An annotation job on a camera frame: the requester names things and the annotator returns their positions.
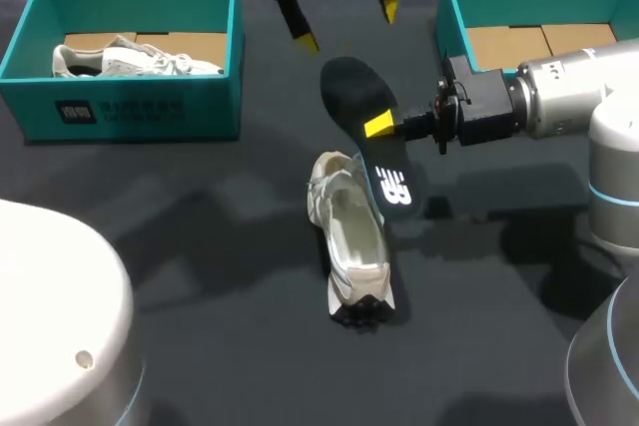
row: cardboard insert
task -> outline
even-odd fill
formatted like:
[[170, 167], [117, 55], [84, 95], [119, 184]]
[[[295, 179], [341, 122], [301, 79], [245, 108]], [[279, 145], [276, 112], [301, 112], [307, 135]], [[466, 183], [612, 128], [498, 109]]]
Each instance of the cardboard insert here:
[[516, 69], [527, 60], [616, 42], [608, 24], [474, 27], [466, 32], [481, 70]]

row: gray cylinder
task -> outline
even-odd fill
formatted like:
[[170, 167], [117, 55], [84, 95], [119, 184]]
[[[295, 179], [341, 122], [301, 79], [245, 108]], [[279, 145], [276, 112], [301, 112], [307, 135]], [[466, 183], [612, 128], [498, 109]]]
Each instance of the gray cylinder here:
[[639, 424], [639, 275], [627, 278], [574, 337], [564, 384], [579, 426]]
[[514, 87], [526, 102], [528, 135], [586, 131], [594, 109], [638, 73], [639, 39], [521, 64]]
[[618, 90], [592, 115], [590, 228], [604, 248], [639, 255], [639, 115], [634, 92]]

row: box label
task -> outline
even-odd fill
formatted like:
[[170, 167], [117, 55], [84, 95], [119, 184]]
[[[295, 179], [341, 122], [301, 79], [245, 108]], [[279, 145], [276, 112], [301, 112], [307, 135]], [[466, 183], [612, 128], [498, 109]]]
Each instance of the box label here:
[[96, 118], [88, 100], [56, 100], [56, 109], [65, 124], [95, 124]]
[[100, 112], [106, 122], [169, 122], [186, 120], [184, 103], [180, 100], [100, 102]]

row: teal shoe box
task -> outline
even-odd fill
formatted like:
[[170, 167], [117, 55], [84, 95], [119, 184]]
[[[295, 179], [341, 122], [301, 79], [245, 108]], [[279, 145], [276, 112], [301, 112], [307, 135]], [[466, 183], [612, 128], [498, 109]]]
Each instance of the teal shoe box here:
[[[68, 33], [227, 34], [219, 76], [53, 78]], [[0, 64], [0, 94], [27, 142], [235, 139], [244, 28], [239, 0], [29, 0]]]
[[[591, 27], [592, 24], [607, 24], [614, 34], [614, 37], [610, 34], [613, 42], [615, 38], [617, 41], [637, 38], [639, 0], [438, 0], [435, 38], [441, 58], [466, 55], [472, 70], [481, 72], [487, 69], [478, 65], [473, 51], [471, 40], [474, 39], [469, 36], [473, 29], [507, 26], [528, 29], [519, 33], [535, 34], [529, 30], [531, 26], [558, 24]], [[542, 43], [548, 41], [545, 30], [543, 33], [540, 30], [539, 34]], [[534, 35], [526, 38], [527, 42], [538, 40]], [[513, 68], [503, 71], [506, 78], [514, 77]]]

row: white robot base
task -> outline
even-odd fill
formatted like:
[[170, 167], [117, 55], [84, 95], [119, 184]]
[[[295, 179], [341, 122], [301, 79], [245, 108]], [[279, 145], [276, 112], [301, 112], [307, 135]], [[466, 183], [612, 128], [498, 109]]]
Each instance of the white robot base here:
[[0, 426], [145, 426], [118, 255], [60, 213], [0, 201]]

